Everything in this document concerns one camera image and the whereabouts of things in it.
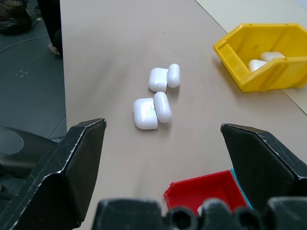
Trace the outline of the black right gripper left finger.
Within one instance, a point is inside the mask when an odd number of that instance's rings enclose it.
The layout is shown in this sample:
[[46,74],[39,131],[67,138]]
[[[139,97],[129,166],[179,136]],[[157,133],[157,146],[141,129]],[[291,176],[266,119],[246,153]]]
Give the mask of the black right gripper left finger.
[[26,178],[0,176],[0,230],[73,230],[85,220],[106,129],[98,118],[71,127]]

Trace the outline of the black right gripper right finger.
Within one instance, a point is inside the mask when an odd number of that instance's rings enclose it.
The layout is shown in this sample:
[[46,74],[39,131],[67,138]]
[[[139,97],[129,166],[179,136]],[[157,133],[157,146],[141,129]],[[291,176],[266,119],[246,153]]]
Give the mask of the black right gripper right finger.
[[268,131],[222,124],[238,182],[254,209],[272,197],[306,196],[307,164]]

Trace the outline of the red plastic bin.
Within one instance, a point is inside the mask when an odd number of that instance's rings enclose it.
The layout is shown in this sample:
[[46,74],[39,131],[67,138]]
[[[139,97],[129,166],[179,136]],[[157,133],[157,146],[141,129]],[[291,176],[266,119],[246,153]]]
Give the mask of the red plastic bin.
[[172,182],[165,191],[164,198],[168,209],[183,206],[196,215],[203,202],[212,198],[224,201],[231,211],[238,207],[251,207],[234,169]]

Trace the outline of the yellow plastic bin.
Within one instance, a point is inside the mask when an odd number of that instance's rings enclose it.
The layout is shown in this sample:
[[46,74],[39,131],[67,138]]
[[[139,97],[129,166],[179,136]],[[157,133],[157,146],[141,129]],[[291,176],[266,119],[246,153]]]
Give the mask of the yellow plastic bin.
[[[213,49],[243,92],[307,85],[307,30],[298,23],[242,23]],[[282,57],[251,71],[248,63],[265,52]]]

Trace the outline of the dark grey rounded base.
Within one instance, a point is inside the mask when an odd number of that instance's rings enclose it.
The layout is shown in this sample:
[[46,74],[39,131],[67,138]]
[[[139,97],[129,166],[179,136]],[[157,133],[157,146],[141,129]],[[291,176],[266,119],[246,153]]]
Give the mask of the dark grey rounded base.
[[14,128],[0,126],[0,176],[26,178],[56,142]]

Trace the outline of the person's leg in black trousers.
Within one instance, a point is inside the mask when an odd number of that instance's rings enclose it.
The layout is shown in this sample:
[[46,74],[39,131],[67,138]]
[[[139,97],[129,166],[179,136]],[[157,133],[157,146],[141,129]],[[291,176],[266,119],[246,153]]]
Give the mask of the person's leg in black trousers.
[[37,0],[37,3],[50,39],[48,47],[63,56],[60,0]]

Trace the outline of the dark fuzzy bundle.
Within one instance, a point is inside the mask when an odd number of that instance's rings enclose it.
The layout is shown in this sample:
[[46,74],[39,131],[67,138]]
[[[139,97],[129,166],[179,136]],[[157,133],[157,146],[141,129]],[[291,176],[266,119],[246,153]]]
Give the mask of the dark fuzzy bundle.
[[0,0],[0,34],[18,35],[32,27],[28,0]]

